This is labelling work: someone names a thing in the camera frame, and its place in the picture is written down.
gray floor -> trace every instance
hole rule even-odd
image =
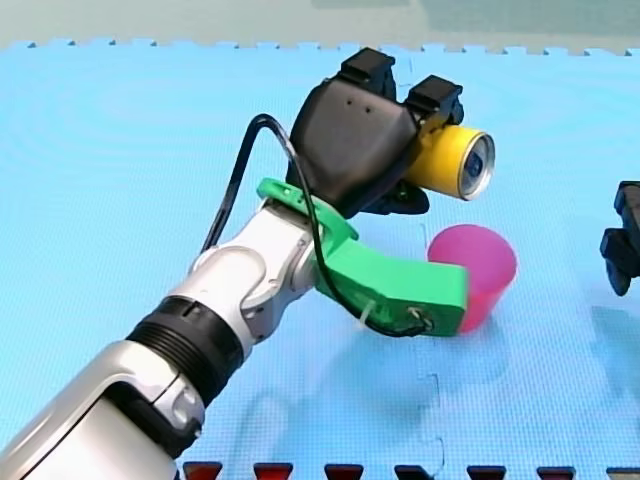
[[[53,37],[640,47],[640,0],[0,0],[0,48]]]

blue foam mat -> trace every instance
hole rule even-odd
[[[251,117],[289,128],[358,48],[109,43],[0,52],[0,445],[183,278]],[[181,460],[219,461],[222,479],[256,462],[290,462],[296,479],[327,463],[362,464],[366,479],[419,464],[446,480],[469,465],[509,479],[640,466],[640,288],[615,297],[598,253],[619,223],[618,182],[640,177],[637,51],[385,49],[402,97],[431,73],[464,86],[465,123],[494,136],[496,174],[474,202],[433,194],[424,217],[355,226],[421,258],[443,228],[482,224],[514,246],[517,280],[485,328],[456,339],[380,337],[309,294]],[[226,238],[258,205],[258,181],[285,167],[261,137]]]

pink cup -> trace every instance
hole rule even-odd
[[[469,272],[467,312],[458,331],[478,328],[516,276],[517,260],[507,241],[488,228],[456,225],[440,232],[427,261],[460,265]]]

black gripper housing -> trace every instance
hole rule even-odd
[[[395,59],[364,48],[315,87],[291,131],[311,193],[345,218],[359,212],[422,214],[426,193],[403,180],[421,129],[458,124],[462,87],[430,76],[396,100]],[[289,166],[287,183],[300,186]]]

black cable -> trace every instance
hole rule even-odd
[[[244,176],[247,164],[249,163],[249,157],[251,155],[251,150],[253,149],[253,144],[255,143],[258,133],[263,128],[268,128],[269,130],[271,130],[271,132],[278,139],[280,146],[287,154],[289,163],[291,163],[296,169],[302,194],[304,196],[305,205],[307,207],[309,221],[311,223],[311,236],[313,237],[313,249],[316,255],[316,262],[318,264],[318,270],[320,271],[324,282],[327,284],[327,287],[331,291],[331,294],[333,295],[335,300],[340,305],[342,305],[343,308],[345,308],[354,317],[361,317],[362,311],[353,306],[351,302],[349,302],[349,300],[347,300],[344,295],[340,293],[335,283],[333,282],[333,279],[331,278],[331,274],[329,272],[329,269],[327,268],[324,260],[324,254],[322,252],[322,243],[320,240],[320,229],[318,226],[316,209],[311,197],[309,184],[307,183],[307,179],[302,170],[302,166],[300,165],[300,157],[298,156],[298,153],[296,152],[295,147],[291,143],[291,140],[289,139],[289,136],[285,132],[284,128],[282,128],[280,123],[278,123],[278,121],[271,115],[268,115],[266,113],[256,115],[249,123],[244,138],[242,139],[242,144],[240,145],[240,151],[238,152],[236,163],[233,167],[233,171],[231,172],[231,178],[229,179],[227,190],[225,192],[220,208],[218,209],[215,220],[213,221],[213,224],[209,229],[209,234],[207,235],[207,238],[202,246],[201,253],[216,245],[218,243],[218,240],[220,239],[220,235],[222,234],[222,231],[224,230],[224,227],[229,220],[229,215],[231,214],[231,210],[233,209],[233,204],[235,203],[236,197],[238,196],[242,177]],[[380,327],[369,323],[367,323],[367,326],[378,333],[390,337],[418,335],[424,330],[423,328],[417,327],[409,329],[407,332],[404,332],[402,334],[398,334],[393,331],[381,329]]]

